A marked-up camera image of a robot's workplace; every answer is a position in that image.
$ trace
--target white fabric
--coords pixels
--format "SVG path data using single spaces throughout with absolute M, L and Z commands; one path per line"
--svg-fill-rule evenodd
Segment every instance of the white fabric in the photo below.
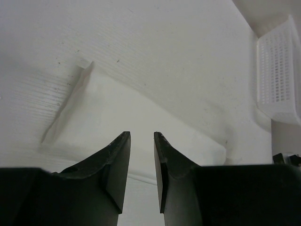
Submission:
M 44 144 L 82 160 L 107 146 L 122 131 L 131 132 L 129 174 L 155 183 L 153 133 L 199 165 L 223 165 L 226 149 L 187 126 L 132 88 L 115 81 L 92 63 L 85 69 Z

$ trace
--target white mesh basket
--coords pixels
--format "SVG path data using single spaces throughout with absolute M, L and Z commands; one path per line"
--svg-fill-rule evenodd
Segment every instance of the white mesh basket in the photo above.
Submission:
M 257 45 L 257 104 L 275 121 L 301 124 L 301 45 L 291 16 Z

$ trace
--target white cloth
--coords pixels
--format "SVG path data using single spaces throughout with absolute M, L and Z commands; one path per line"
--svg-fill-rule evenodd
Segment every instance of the white cloth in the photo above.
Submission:
M 82 72 L 66 106 L 46 134 L 50 152 L 82 160 L 131 132 L 129 175 L 156 182 L 153 133 L 199 165 L 223 165 L 226 149 L 189 127 L 136 90 L 106 75 L 92 63 Z

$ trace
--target black plastic part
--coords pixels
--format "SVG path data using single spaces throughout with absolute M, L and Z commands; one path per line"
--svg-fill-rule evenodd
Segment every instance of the black plastic part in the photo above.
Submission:
M 160 212 L 168 226 L 300 226 L 301 173 L 279 165 L 200 167 L 155 132 Z
M 61 173 L 0 169 L 1 226 L 116 226 L 122 213 L 131 138 L 112 143 Z

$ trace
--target white container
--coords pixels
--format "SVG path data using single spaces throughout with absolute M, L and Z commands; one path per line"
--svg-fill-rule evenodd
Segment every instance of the white container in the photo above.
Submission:
M 291 16 L 257 45 L 257 104 L 275 121 L 301 124 L 301 45 Z

